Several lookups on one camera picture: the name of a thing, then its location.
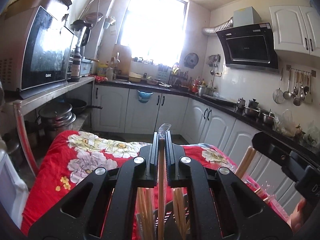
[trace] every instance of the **floor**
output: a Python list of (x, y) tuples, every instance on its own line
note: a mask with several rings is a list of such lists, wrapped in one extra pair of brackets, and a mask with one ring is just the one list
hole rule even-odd
[[(99, 131), (95, 131), (93, 133), (100, 136), (101, 138), (112, 139), (117, 141), (146, 142), (146, 143), (153, 142), (153, 135), (151, 134), (122, 134), (122, 133), (108, 133), (108, 132), (99, 132)], [(181, 135), (172, 135), (171, 139), (172, 139), (172, 143), (177, 145), (188, 144), (188, 142)], [(42, 140), (40, 143), (40, 146), (37, 147), (37, 149), (32, 150), (38, 167), (40, 167), (49, 146), (50, 146), (49, 142)], [(18, 174), (20, 178), (27, 184), (30, 190), (36, 178), (33, 175), (26, 160), (21, 165), (20, 171), (18, 172)]]

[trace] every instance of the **black countertop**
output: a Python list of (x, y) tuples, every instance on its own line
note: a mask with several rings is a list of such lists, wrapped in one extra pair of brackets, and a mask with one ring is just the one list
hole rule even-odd
[(215, 102), (212, 102), (206, 98), (200, 97), (190, 92), (183, 92), (180, 90), (165, 88), (160, 86), (150, 86), (142, 83), (129, 84), (129, 83), (122, 83), (122, 82), (107, 81), (107, 82), (97, 83), (97, 85), (137, 89), (137, 90), (143, 90), (144, 92), (159, 92), (164, 94), (172, 94), (172, 95), (185, 96), (185, 97), (192, 98), (208, 106), (214, 107), (215, 109), (218, 109), (226, 114), (229, 114), (235, 117), (236, 119), (240, 120), (241, 122), (244, 122), (254, 127), (257, 130), (265, 132), (266, 134), (272, 136), (273, 138), (281, 141), (283, 144), (287, 145), (292, 150), (300, 153), (308, 161), (312, 162), (315, 166), (320, 168), (320, 150), (318, 148), (308, 145), (302, 138), (301, 139), (291, 138), (278, 133), (277, 131), (274, 130), (274, 128), (268, 125), (265, 125), (260, 119), (252, 118), (243, 114), (242, 112), (236, 111), (235, 106), (225, 106), (225, 105), (217, 104)]

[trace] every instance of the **metal screw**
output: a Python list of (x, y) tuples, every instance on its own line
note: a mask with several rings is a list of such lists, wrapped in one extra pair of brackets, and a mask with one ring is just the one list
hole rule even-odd
[(221, 168), (219, 169), (219, 172), (220, 172), (221, 174), (223, 174), (223, 175), (228, 175), (228, 174), (230, 173), (230, 170), (229, 170), (228, 168), (226, 168), (226, 167), (221, 167)]
[(187, 156), (183, 156), (180, 158), (180, 161), (183, 163), (191, 163), (191, 159)]
[(97, 175), (102, 175), (106, 172), (106, 169), (105, 168), (97, 168), (96, 169), (96, 174)]
[(135, 157), (133, 161), (137, 164), (143, 163), (144, 157), (141, 157), (141, 156)]

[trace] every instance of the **red floral tablecloth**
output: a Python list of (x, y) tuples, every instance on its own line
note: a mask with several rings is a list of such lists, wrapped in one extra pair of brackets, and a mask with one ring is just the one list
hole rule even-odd
[[(87, 132), (65, 131), (58, 135), (50, 146), (30, 191), (22, 214), (21, 231), (27, 235), (35, 221), (97, 167), (108, 170), (120, 167), (128, 159), (138, 156), (140, 148), (145, 145), (147, 143), (107, 140)], [(187, 156), (199, 161), (204, 167), (217, 169), (220, 166), (235, 166), (232, 160), (214, 146), (198, 144), (183, 148)], [(248, 180), (248, 186), (252, 190), (259, 187), (251, 178)], [(154, 196), (157, 199), (156, 187)], [(168, 188), (167, 202), (171, 200), (171, 190)], [(270, 207), (286, 219), (274, 203), (270, 203)], [(136, 239), (136, 236), (134, 223), (132, 239)]]

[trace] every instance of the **exhaust duct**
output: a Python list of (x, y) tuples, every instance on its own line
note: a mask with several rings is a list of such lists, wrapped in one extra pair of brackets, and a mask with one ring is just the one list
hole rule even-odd
[(230, 18), (230, 20), (215, 26), (215, 27), (209, 27), (209, 28), (202, 28), (202, 33), (204, 35), (215, 35), (216, 32), (218, 31), (222, 31), (222, 30), (226, 30), (226, 29), (230, 29), (233, 27), (233, 17)]

